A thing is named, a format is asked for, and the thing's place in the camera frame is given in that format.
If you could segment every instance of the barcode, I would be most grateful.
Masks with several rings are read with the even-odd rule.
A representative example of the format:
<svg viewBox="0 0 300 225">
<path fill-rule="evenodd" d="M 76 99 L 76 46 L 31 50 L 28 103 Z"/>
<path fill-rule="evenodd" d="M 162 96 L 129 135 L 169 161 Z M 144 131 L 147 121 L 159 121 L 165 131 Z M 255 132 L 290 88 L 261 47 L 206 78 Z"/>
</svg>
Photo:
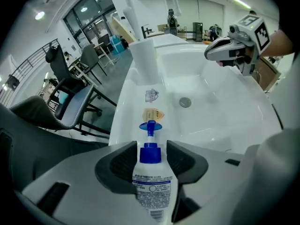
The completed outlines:
<svg viewBox="0 0 300 225">
<path fill-rule="evenodd" d="M 164 210 L 150 211 L 150 216 L 153 217 L 158 223 L 163 218 Z"/>
</svg>

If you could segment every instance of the roller blind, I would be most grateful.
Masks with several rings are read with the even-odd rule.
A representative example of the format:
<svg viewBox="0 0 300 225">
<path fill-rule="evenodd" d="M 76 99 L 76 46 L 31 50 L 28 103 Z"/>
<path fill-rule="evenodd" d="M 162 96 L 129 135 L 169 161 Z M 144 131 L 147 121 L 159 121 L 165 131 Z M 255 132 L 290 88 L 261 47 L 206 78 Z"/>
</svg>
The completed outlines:
<svg viewBox="0 0 300 225">
<path fill-rule="evenodd" d="M 173 8 L 173 0 L 166 0 L 168 9 Z M 203 30 L 218 24 L 223 27 L 223 5 L 207 0 L 178 0 L 182 15 L 178 18 L 179 27 L 193 31 L 193 23 L 203 23 Z"/>
</svg>

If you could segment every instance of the bottle label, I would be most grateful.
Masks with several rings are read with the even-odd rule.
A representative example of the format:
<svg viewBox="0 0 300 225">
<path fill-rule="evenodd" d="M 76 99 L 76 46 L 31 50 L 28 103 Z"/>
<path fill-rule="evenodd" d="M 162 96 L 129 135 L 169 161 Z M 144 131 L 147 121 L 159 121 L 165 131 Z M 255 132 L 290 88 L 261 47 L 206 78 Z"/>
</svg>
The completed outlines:
<svg viewBox="0 0 300 225">
<path fill-rule="evenodd" d="M 171 196 L 171 177 L 141 176 L 133 177 L 137 189 L 137 200 L 158 223 L 162 222 Z"/>
</svg>

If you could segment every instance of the computer tower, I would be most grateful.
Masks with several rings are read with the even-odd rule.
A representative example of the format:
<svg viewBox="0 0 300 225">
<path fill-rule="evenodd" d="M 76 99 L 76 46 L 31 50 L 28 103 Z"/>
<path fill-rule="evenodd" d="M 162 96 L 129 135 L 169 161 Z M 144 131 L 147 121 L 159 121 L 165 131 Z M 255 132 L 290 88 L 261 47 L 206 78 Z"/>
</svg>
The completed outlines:
<svg viewBox="0 0 300 225">
<path fill-rule="evenodd" d="M 193 22 L 193 39 L 196 42 L 202 42 L 203 24 L 202 22 Z"/>
</svg>

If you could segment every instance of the purple sticker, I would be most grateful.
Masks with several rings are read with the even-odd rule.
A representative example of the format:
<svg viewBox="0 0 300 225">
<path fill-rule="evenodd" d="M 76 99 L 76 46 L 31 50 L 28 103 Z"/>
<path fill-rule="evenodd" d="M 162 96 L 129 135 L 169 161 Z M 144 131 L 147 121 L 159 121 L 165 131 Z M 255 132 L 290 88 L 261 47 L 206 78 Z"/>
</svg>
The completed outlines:
<svg viewBox="0 0 300 225">
<path fill-rule="evenodd" d="M 152 103 L 153 101 L 155 101 L 158 98 L 158 94 L 159 94 L 159 92 L 155 91 L 153 88 L 149 91 L 146 91 L 145 101 Z"/>
</svg>

